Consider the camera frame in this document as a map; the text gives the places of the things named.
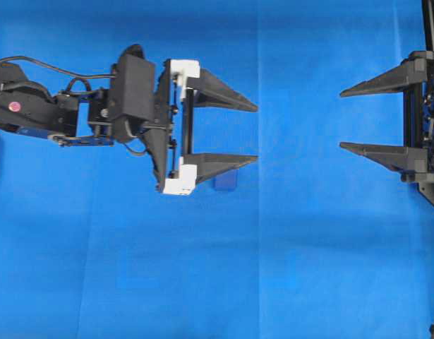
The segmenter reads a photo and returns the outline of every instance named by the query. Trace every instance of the blue surface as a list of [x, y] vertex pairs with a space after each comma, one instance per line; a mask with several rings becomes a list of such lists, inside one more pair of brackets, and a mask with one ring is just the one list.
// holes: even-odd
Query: blue surface
[[399, 95], [337, 94], [423, 49], [419, 2], [0, 2], [0, 57], [102, 73], [139, 42], [260, 105], [197, 112], [196, 151], [260, 161], [188, 198], [121, 145], [0, 132], [0, 338], [427, 338], [434, 209], [338, 148], [402, 142]]

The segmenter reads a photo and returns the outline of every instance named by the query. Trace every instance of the wire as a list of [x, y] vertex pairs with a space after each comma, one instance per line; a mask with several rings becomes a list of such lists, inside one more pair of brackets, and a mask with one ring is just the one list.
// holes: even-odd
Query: wire
[[137, 151], [133, 150], [132, 148], [130, 148], [129, 146], [127, 146], [127, 144], [124, 143], [123, 145], [127, 148], [127, 150], [129, 151], [129, 153], [131, 155], [134, 155], [136, 157], [142, 157], [146, 154], [146, 150], [144, 150], [143, 152], [137, 152]]
[[70, 71], [65, 71], [64, 69], [59, 69], [58, 67], [46, 64], [45, 62], [42, 62], [40, 60], [36, 60], [33, 58], [30, 58], [28, 56], [9, 56], [7, 58], [3, 58], [0, 59], [0, 64], [3, 64], [5, 62], [9, 62], [9, 61], [15, 61], [15, 60], [23, 60], [23, 61], [28, 61], [31, 62], [35, 65], [41, 66], [41, 67], [45, 67], [46, 69], [51, 69], [53, 71], [62, 73], [62, 74], [66, 74], [67, 76], [73, 76], [74, 78], [79, 78], [79, 79], [104, 79], [104, 78], [115, 78], [114, 74], [97, 74], [94, 76], [84, 76], [82, 74], [77, 74], [74, 72], [70, 72]]
[[71, 80], [69, 82], [68, 87], [66, 87], [66, 92], [70, 92], [73, 89], [73, 86], [77, 81], [80, 81], [85, 86], [85, 89], [87, 90], [87, 92], [91, 91], [91, 85], [86, 79], [74, 78], [73, 80]]

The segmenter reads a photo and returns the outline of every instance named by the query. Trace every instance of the black robot frame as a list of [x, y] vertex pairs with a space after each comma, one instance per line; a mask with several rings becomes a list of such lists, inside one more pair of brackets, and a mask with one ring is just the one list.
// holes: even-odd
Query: black robot frame
[[400, 66], [341, 93], [342, 97], [403, 93], [404, 145], [341, 143], [341, 147], [399, 172], [403, 182], [434, 205], [434, 0], [423, 0], [426, 51], [412, 52]]
[[[65, 90], [52, 96], [40, 83], [30, 81], [19, 65], [12, 61], [30, 61], [73, 77]], [[185, 65], [172, 69], [171, 63]], [[227, 155], [193, 153], [193, 113], [195, 107], [221, 107], [256, 112], [257, 106], [244, 96], [233, 91], [197, 61], [195, 74], [187, 74], [187, 65], [192, 61], [164, 63], [164, 71], [155, 86], [155, 65], [145, 60], [139, 45], [127, 48], [110, 74], [84, 76], [72, 73], [41, 61], [13, 56], [0, 59], [0, 129], [20, 134], [50, 139], [61, 147], [106, 146], [119, 142], [124, 145], [140, 139], [143, 152], [131, 150], [132, 155], [149, 154], [154, 165], [157, 190], [166, 191], [168, 179], [179, 178], [180, 168], [192, 165], [194, 177], [190, 187], [179, 187], [173, 194], [189, 194], [195, 184], [226, 171], [247, 165], [257, 159], [252, 155]], [[109, 89], [92, 90], [89, 80], [109, 78]], [[85, 85], [85, 91], [74, 92], [75, 83]], [[181, 164], [176, 168], [176, 147], [173, 139], [174, 116], [177, 105], [178, 83], [181, 87], [183, 112]], [[77, 136], [80, 103], [88, 103], [89, 136]], [[167, 170], [168, 152], [173, 152], [171, 170]]]

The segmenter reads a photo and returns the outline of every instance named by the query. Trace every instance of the screw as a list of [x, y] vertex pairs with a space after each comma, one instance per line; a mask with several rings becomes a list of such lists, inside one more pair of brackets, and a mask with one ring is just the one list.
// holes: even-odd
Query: screw
[[103, 118], [108, 118], [109, 117], [109, 110], [107, 108], [104, 108], [101, 111], [101, 117], [103, 117]]

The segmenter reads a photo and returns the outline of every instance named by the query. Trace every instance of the white bracket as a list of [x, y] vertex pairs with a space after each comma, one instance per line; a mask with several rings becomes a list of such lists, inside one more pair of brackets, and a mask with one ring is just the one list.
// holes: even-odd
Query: white bracket
[[184, 165], [183, 157], [179, 158], [179, 176], [177, 178], [165, 179], [165, 188], [163, 194], [173, 194], [175, 196], [187, 196], [196, 187], [196, 178], [198, 176], [197, 165]]
[[187, 78], [199, 78], [200, 63], [196, 60], [170, 60], [171, 78], [177, 76], [177, 85], [181, 88], [181, 101], [186, 97]]

